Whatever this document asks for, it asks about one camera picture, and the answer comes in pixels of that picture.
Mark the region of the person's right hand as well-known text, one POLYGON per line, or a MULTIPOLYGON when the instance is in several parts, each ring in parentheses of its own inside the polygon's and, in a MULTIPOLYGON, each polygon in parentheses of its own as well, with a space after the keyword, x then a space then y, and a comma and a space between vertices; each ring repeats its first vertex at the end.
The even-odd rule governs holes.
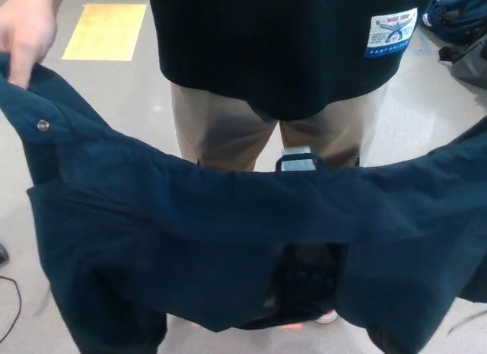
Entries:
POLYGON ((61 1, 7 0, 1 5, 1 51, 10 55, 10 83, 28 87, 33 66, 55 41, 61 1))

